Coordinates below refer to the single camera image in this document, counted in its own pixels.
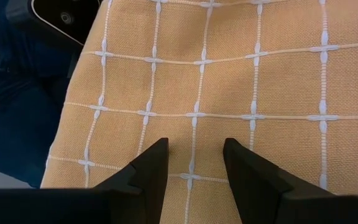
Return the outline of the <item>person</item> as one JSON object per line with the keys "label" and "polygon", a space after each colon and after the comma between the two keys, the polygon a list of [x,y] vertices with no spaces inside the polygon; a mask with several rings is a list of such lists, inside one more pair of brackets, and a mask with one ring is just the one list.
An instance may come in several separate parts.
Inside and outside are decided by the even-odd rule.
{"label": "person", "polygon": [[0,172],[41,185],[69,84],[71,54],[16,29],[0,0]]}

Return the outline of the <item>black box device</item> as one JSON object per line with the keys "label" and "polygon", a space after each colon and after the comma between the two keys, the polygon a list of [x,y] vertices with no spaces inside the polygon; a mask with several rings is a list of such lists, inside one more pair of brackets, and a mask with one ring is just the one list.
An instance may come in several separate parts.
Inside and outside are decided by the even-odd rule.
{"label": "black box device", "polygon": [[35,16],[57,34],[83,46],[103,0],[30,0]]}

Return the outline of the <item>orange checked towel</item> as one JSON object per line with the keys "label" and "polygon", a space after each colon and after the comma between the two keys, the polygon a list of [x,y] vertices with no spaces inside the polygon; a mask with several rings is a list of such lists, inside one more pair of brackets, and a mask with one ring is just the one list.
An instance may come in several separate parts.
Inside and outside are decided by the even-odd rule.
{"label": "orange checked towel", "polygon": [[240,224],[227,138],[358,194],[358,0],[103,0],[42,187],[94,187],[160,138],[163,224]]}

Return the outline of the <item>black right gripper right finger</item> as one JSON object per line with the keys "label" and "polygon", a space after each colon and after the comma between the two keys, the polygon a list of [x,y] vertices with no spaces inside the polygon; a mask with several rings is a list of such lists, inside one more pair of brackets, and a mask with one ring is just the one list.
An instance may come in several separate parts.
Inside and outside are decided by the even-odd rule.
{"label": "black right gripper right finger", "polygon": [[358,224],[358,195],[334,195],[234,138],[225,140],[223,156],[243,224]]}

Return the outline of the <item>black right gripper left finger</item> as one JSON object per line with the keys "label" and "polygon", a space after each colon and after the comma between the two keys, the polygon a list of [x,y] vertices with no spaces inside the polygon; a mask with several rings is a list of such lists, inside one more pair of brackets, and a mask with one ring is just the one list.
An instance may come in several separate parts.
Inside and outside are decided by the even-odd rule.
{"label": "black right gripper left finger", "polygon": [[0,224],[159,224],[167,178],[161,138],[90,189],[0,189]]}

